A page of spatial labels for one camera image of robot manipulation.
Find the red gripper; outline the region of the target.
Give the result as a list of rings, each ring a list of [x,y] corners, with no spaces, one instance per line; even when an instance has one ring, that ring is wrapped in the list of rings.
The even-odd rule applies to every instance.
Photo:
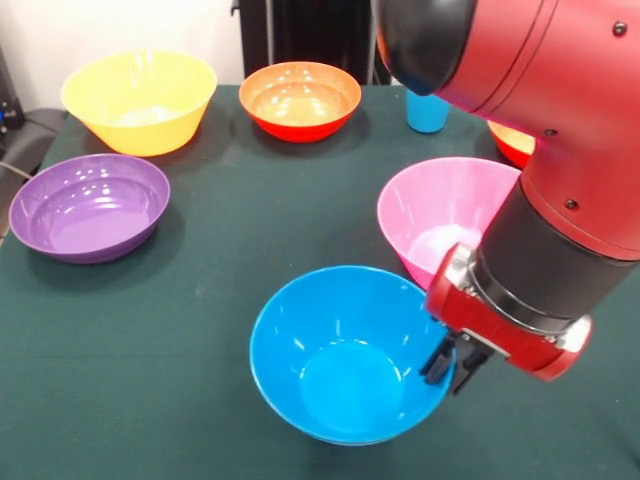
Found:
[[[494,352],[542,381],[571,368],[591,339],[591,317],[571,320],[558,333],[536,331],[506,316],[486,297],[474,266],[474,250],[458,243],[446,253],[431,283],[426,308],[448,333],[420,370],[424,382],[438,384],[452,367],[452,394],[458,395]]]

